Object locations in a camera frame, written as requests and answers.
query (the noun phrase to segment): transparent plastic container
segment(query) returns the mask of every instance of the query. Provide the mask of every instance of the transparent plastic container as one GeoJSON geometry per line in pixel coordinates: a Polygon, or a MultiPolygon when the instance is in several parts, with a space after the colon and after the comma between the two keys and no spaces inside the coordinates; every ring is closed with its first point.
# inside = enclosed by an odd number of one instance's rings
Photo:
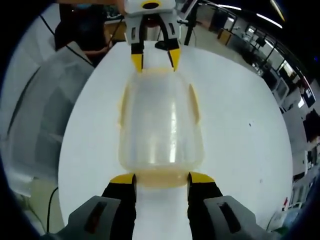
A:
{"type": "Polygon", "coordinates": [[[149,187],[187,183],[203,160],[194,88],[172,69],[148,69],[128,81],[120,109],[119,161],[149,187]]]}

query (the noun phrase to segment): ceiling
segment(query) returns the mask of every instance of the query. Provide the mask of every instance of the ceiling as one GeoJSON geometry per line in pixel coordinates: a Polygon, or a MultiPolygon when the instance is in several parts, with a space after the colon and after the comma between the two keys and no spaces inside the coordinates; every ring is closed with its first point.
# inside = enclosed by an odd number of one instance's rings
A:
{"type": "Polygon", "coordinates": [[[317,38],[320,29],[319,19],[316,17],[319,13],[317,7],[313,7],[313,1],[304,0],[301,4],[299,1],[276,0],[281,7],[285,22],[273,8],[270,0],[210,1],[241,8],[241,11],[230,8],[228,10],[264,29],[285,45],[303,64],[304,74],[310,82],[313,78],[320,79],[320,41],[317,38]],[[256,13],[279,23],[282,29],[256,16],[256,13]]]}

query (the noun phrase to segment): office desk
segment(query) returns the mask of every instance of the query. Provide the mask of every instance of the office desk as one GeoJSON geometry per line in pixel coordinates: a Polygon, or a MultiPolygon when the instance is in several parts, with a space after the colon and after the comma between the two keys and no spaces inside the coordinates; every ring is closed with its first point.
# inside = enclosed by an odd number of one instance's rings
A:
{"type": "MultiPolygon", "coordinates": [[[[144,66],[170,67],[168,54],[145,42],[144,66]]],[[[212,176],[224,195],[253,211],[266,227],[292,189],[292,155],[285,122],[264,80],[208,51],[181,47],[178,71],[198,95],[204,160],[198,172],[212,176]]],[[[67,124],[59,162],[63,221],[125,170],[117,153],[119,102],[135,72],[131,49],[117,43],[92,73],[67,124]]],[[[187,186],[137,186],[133,239],[192,239],[187,186]]]]}

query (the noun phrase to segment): white table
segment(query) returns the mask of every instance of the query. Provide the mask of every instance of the white table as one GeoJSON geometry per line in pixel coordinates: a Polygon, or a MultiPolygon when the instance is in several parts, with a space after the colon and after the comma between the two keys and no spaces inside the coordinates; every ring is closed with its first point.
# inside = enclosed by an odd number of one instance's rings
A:
{"type": "MultiPolygon", "coordinates": [[[[110,179],[125,173],[118,162],[118,105],[135,71],[130,47],[117,43],[92,73],[70,116],[59,163],[59,200],[69,214],[110,179]]],[[[144,66],[169,67],[165,51],[146,42],[144,66]]],[[[266,227],[290,199],[292,156],[276,100],[257,75],[222,56],[182,46],[178,71],[193,84],[201,114],[205,158],[198,172],[212,176],[266,227]]],[[[187,219],[187,187],[137,188],[133,239],[192,239],[187,219]]]]}

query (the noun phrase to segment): chair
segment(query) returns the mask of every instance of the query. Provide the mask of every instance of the chair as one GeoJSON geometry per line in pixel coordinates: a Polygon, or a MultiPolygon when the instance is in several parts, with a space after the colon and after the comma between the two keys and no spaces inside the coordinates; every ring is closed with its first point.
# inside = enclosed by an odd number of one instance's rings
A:
{"type": "MultiPolygon", "coordinates": [[[[68,45],[83,58],[74,42],[68,45]]],[[[66,126],[94,68],[67,47],[46,60],[21,96],[6,142],[5,170],[11,189],[22,179],[58,182],[60,149],[66,126]]]]}

